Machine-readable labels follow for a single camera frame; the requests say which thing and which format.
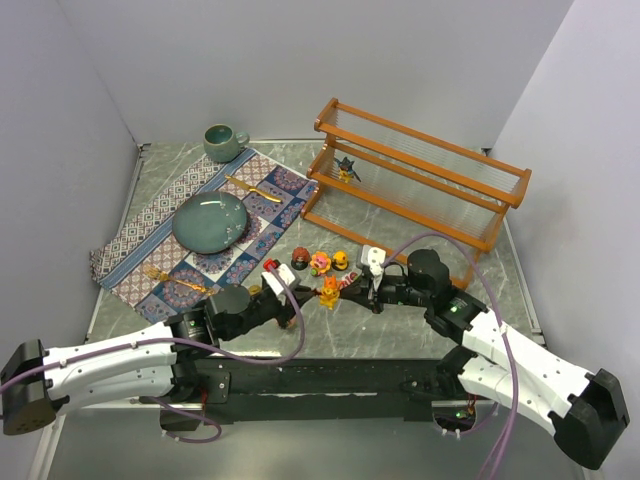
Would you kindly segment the teal ceramic plate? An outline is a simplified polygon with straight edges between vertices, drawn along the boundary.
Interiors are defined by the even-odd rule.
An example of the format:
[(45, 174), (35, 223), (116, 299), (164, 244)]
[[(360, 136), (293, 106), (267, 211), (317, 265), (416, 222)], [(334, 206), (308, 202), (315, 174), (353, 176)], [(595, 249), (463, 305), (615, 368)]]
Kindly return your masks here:
[(194, 195), (176, 211), (172, 234), (185, 249), (198, 254), (221, 252), (245, 233), (249, 214), (236, 196), (220, 191)]

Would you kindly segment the orange fox figurine toy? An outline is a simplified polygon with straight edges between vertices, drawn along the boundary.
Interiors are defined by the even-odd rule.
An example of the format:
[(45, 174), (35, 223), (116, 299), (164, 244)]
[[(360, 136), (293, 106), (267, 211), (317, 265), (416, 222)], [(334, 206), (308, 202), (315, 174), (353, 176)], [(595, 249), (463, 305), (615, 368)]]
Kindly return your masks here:
[(315, 295), (321, 306), (333, 310), (340, 297), (337, 278), (334, 275), (326, 276), (322, 287), (315, 290)]

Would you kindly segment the patterned table runner cloth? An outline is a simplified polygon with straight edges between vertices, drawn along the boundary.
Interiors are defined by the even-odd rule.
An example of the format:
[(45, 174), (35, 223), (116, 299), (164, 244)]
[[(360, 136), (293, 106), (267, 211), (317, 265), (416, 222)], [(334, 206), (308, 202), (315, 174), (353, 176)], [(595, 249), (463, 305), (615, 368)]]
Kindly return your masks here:
[(151, 323), (241, 283), (283, 236), (314, 182), (254, 149), (202, 156), (92, 252), (93, 279)]

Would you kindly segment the orange wooden two-tier shelf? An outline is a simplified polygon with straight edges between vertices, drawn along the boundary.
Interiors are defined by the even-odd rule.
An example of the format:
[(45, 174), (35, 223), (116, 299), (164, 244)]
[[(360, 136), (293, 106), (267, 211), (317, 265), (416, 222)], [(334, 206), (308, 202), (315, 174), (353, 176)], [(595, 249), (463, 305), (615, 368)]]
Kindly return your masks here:
[[(479, 260), (493, 250), (532, 175), (336, 98), (318, 114), (314, 129), (325, 139), (307, 170), (316, 187), (301, 216), (358, 244), (377, 242), (347, 219), (347, 203), (448, 235)], [(339, 180), (334, 158), (343, 157), (354, 161), (360, 182)]]

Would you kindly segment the green ceramic mug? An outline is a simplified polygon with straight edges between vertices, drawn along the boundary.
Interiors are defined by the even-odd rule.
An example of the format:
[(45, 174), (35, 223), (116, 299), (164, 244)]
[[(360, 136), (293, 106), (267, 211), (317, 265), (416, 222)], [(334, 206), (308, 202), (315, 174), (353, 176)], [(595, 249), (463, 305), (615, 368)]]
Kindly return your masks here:
[(207, 157), (216, 163), (230, 163), (249, 143), (250, 135), (236, 132), (225, 124), (209, 127), (203, 138), (203, 148)]

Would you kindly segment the strawberry cake toy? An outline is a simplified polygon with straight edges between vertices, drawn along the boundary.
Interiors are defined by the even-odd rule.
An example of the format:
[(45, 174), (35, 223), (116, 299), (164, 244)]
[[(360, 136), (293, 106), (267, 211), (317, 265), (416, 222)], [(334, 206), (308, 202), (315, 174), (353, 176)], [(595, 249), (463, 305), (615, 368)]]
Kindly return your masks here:
[(356, 272), (349, 272), (345, 274), (338, 282), (338, 287), (340, 290), (350, 286), (358, 279), (359, 275)]

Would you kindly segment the red-haired figurine toy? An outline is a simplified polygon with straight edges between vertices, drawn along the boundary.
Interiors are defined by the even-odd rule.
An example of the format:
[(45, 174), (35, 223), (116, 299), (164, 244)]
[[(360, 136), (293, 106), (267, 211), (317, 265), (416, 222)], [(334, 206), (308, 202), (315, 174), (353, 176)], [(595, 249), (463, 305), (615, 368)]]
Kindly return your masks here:
[(294, 270), (302, 271), (306, 269), (311, 260), (311, 255), (309, 251), (304, 247), (296, 247), (291, 256), (291, 267)]

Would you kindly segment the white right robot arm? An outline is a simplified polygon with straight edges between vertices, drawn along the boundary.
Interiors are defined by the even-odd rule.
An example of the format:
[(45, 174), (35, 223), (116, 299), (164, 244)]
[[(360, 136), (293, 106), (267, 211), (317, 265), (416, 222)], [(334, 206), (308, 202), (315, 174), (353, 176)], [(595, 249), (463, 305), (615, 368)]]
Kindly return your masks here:
[(451, 282), (432, 249), (408, 257), (400, 274), (387, 273), (384, 250), (364, 245), (362, 273), (341, 298), (379, 314), (386, 305), (421, 308), (426, 323), (456, 344), (415, 394), (490, 399), (546, 430), (571, 460), (599, 469), (630, 422), (621, 384), (605, 369), (592, 373), (549, 352), (497, 319), (494, 310)]

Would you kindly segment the gold fork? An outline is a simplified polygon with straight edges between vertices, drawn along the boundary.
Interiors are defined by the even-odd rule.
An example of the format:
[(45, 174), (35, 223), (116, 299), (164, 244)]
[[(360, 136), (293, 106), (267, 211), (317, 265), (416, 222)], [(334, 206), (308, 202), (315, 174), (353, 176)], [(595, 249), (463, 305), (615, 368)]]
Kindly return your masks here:
[(213, 288), (208, 288), (204, 285), (178, 279), (152, 265), (144, 266), (142, 271), (147, 277), (158, 282), (173, 282), (178, 285), (188, 287), (194, 291), (198, 291), (204, 295), (213, 295), (215, 293)]

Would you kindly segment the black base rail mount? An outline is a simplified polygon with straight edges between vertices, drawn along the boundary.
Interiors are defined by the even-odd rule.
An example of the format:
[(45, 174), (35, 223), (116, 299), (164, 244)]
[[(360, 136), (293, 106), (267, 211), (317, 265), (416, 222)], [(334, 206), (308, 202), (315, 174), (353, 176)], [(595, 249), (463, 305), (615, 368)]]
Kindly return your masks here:
[(464, 391), (463, 357), (434, 359), (297, 358), (253, 365), (209, 357), (174, 368), (168, 404), (193, 403), (221, 425), (246, 421), (401, 418), (430, 422), (437, 404), (489, 402)]

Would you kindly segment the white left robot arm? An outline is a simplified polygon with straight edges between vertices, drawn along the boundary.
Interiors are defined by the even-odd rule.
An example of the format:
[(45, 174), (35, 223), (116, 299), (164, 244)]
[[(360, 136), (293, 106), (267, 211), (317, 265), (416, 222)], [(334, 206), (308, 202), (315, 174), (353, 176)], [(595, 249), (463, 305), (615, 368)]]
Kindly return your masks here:
[(288, 327), (318, 293), (297, 286), (285, 297), (269, 286), (251, 293), (232, 285), (132, 334), (64, 348), (24, 342), (1, 371), (2, 431), (30, 433), (72, 410), (131, 397), (188, 402), (204, 386), (197, 360), (268, 321)]

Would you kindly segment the gold butter knife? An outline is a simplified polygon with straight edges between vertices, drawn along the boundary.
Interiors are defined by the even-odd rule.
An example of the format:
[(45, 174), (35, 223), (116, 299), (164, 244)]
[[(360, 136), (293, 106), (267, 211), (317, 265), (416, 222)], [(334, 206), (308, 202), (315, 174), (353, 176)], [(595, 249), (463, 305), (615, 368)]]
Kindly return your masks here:
[(260, 190), (259, 188), (255, 187), (255, 186), (249, 185), (248, 183), (246, 183), (246, 182), (244, 182), (244, 181), (242, 181), (240, 179), (237, 179), (237, 178), (235, 178), (233, 176), (225, 175), (225, 179), (228, 182), (236, 185), (237, 187), (240, 187), (240, 188), (244, 189), (245, 191), (247, 191), (249, 193), (255, 193), (256, 195), (259, 195), (259, 196), (261, 196), (261, 197), (263, 197), (263, 198), (265, 198), (265, 199), (267, 199), (267, 200), (269, 200), (271, 202), (282, 203), (282, 199), (280, 199), (279, 197), (271, 195), (271, 194), (267, 193), (266, 191)]

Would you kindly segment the pink sunflower pig toy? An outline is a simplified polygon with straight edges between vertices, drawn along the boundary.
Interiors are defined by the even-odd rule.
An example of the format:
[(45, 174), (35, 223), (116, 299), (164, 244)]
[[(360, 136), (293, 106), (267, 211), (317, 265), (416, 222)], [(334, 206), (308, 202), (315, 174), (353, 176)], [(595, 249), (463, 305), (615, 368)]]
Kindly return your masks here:
[(313, 277), (320, 277), (331, 270), (332, 260), (329, 255), (322, 251), (317, 251), (311, 255), (309, 262), (310, 274)]

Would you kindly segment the yellow duck figurine toy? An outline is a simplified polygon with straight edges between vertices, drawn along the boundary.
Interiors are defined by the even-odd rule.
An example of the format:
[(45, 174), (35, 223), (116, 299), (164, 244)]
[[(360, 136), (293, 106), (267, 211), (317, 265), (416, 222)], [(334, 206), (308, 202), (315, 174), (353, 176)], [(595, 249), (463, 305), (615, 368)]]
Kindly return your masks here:
[(345, 271), (349, 267), (349, 258), (345, 251), (337, 251), (332, 256), (332, 268), (337, 271)]

